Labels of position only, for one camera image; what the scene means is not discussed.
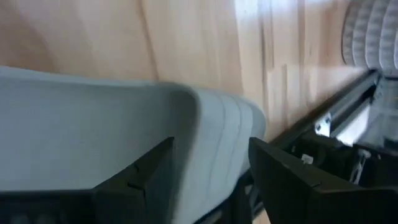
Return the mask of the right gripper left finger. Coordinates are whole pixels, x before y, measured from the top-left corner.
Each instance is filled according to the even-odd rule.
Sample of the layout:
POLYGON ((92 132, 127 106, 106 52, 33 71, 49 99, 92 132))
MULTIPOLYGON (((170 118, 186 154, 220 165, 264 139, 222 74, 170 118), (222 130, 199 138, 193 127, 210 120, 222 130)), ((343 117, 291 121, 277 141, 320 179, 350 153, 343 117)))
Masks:
POLYGON ((170 137, 92 189, 0 192, 0 224, 166 224, 170 137))

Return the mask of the grey rubber slide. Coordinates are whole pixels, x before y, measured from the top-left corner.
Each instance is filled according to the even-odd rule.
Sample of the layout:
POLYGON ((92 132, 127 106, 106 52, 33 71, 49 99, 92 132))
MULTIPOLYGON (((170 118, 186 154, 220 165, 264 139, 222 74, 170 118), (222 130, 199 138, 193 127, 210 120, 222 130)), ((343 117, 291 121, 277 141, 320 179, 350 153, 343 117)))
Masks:
POLYGON ((194 224, 249 170, 262 111, 240 96, 0 66, 0 192, 92 189, 173 137, 166 224, 194 224))

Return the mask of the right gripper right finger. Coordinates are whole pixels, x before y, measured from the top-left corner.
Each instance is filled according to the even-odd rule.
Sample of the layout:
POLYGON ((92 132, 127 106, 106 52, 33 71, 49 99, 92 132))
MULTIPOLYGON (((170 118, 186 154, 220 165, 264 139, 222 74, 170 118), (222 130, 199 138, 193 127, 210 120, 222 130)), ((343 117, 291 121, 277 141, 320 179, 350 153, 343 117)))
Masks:
POLYGON ((361 187, 258 138, 249 163, 272 224, 398 224, 398 189, 361 187))

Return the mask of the succulent in patterned white pot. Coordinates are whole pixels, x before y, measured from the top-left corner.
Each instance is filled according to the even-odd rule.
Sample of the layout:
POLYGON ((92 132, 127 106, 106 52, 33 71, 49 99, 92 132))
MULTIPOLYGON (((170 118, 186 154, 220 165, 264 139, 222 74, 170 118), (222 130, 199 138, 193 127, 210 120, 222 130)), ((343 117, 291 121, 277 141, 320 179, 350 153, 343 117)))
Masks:
POLYGON ((341 36, 345 64, 398 78, 398 0, 351 0, 341 36))

